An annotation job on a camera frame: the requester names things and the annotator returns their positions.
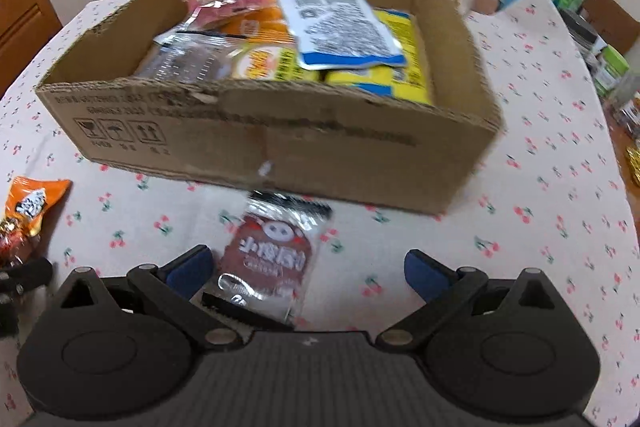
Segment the maroon pig snack packet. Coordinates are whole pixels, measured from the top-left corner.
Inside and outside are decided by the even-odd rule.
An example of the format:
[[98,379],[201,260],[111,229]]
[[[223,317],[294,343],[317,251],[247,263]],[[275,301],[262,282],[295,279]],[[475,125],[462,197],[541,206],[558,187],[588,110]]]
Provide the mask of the maroon pig snack packet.
[[253,329],[290,331],[332,215],[324,202],[250,193],[214,277],[202,292],[202,305]]

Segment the yellow snack packet in box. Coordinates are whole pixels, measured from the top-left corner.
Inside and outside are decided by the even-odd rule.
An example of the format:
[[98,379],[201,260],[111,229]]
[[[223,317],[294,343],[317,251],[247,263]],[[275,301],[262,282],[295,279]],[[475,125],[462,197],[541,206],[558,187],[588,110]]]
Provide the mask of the yellow snack packet in box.
[[422,64],[416,30],[409,14],[395,10],[375,10],[399,42],[407,65],[374,66],[368,69],[335,69],[326,74],[327,84],[355,87],[373,94],[390,96],[426,105],[434,102],[430,70]]

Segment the orange brown snack packet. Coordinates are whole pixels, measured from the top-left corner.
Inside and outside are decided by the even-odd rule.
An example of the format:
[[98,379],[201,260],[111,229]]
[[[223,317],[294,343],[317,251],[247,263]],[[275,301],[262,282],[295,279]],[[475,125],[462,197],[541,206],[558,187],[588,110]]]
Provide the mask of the orange brown snack packet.
[[1,268],[24,265],[40,241],[44,215],[66,194],[72,181],[16,176],[1,215]]

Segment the silver dark snack packet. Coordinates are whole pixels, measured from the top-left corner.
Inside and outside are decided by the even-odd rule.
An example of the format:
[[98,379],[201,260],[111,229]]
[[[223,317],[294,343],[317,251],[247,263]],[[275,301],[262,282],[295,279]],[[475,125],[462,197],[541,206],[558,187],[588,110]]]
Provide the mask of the silver dark snack packet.
[[246,45],[240,38],[169,31],[153,40],[134,77],[189,84],[228,79]]

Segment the wooden chair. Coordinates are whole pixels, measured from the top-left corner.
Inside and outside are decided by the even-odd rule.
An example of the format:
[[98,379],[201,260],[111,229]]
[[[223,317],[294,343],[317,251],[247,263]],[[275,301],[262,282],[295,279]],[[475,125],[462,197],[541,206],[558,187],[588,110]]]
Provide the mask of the wooden chair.
[[615,0],[584,0],[580,15],[600,37],[625,55],[639,38],[639,22]]
[[51,0],[1,0],[1,94],[61,29]]

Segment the cardboard box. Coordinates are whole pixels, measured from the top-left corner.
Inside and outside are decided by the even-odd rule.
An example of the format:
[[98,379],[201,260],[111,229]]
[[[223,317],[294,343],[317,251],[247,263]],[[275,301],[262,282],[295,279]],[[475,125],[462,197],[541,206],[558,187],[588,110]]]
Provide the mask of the cardboard box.
[[444,211],[503,119],[454,0],[368,0],[407,12],[433,105],[325,83],[138,77],[183,0],[131,0],[88,30],[36,92],[93,161],[241,188]]

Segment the cherry print tablecloth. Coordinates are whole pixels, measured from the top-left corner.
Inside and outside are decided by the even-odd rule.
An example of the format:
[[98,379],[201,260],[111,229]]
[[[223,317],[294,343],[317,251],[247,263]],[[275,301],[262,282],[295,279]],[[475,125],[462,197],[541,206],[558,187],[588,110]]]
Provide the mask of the cherry print tablecloth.
[[[86,159],[35,87],[84,32],[122,5],[89,3],[32,60],[1,101],[1,181],[70,180],[44,218],[42,245],[65,280],[88,265],[120,277],[194,245],[221,251],[245,207],[242,191],[153,178]],[[587,407],[599,426],[639,414],[639,246],[603,110],[550,0],[520,0],[466,21],[483,53],[506,127],[449,209],[420,216],[334,202],[320,241],[301,331],[376,335],[420,306],[402,273],[412,248],[457,268],[512,279],[544,271],[601,360]]]

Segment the clear jar with pens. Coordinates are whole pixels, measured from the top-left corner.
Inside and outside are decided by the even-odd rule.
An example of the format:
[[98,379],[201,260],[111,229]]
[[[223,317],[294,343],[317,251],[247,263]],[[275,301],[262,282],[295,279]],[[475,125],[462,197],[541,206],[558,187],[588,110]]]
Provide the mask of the clear jar with pens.
[[633,140],[639,139],[639,90],[638,72],[627,72],[608,96],[611,115]]

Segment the green lid bottle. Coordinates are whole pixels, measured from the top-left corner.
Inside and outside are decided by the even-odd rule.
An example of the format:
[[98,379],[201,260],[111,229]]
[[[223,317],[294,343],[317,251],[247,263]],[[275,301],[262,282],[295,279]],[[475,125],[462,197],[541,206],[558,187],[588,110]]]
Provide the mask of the green lid bottle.
[[629,64],[625,57],[612,46],[606,46],[599,54],[592,80],[599,98],[605,98],[627,74]]

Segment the yellow cheese snack packet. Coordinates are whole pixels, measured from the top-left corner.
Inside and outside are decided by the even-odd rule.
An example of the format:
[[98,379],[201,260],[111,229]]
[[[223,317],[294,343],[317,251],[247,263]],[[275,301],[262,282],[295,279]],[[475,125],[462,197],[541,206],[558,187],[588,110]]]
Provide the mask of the yellow cheese snack packet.
[[298,64],[294,46],[251,43],[233,57],[231,78],[236,80],[318,82],[320,74]]

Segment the dark lid glass jar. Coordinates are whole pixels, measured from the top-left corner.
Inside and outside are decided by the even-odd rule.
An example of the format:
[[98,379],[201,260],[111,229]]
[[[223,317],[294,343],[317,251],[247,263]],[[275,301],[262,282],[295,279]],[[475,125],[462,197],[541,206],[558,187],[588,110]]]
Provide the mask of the dark lid glass jar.
[[606,43],[593,26],[577,13],[559,9],[562,20],[583,57],[597,56]]

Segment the orange snack packet in box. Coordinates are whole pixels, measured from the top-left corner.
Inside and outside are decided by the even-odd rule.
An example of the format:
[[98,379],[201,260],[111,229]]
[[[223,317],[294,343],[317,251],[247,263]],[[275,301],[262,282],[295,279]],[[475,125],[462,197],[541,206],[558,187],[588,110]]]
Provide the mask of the orange snack packet in box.
[[253,42],[292,43],[288,24],[277,0],[267,0],[267,5],[256,11],[230,18],[218,28],[221,34],[247,38]]

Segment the wooden chair at left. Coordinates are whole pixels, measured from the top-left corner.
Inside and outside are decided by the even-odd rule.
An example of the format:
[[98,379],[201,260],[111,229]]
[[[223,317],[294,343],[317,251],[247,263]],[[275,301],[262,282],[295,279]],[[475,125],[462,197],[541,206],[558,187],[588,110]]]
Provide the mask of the wooden chair at left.
[[1,0],[1,94],[61,29],[51,0]]

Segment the white blue snack packet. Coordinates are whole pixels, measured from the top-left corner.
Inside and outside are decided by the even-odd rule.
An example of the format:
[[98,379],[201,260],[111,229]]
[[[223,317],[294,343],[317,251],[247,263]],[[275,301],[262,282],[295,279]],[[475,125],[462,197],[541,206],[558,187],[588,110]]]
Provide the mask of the white blue snack packet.
[[367,0],[277,0],[307,70],[404,67],[399,41]]

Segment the wooden chair at right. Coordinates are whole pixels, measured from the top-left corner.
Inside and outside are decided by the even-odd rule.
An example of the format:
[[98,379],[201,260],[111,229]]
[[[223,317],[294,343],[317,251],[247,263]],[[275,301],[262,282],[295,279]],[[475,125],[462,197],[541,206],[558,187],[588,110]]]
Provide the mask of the wooden chair at right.
[[584,0],[580,15],[600,37],[625,55],[639,38],[639,22],[615,0]]

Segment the gold ornament coaster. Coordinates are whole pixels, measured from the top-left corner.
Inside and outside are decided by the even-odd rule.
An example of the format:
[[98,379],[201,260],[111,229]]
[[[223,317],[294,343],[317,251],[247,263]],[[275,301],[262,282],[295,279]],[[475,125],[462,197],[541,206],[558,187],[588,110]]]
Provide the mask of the gold ornament coaster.
[[635,146],[626,148],[626,158],[632,181],[640,186],[640,150]]

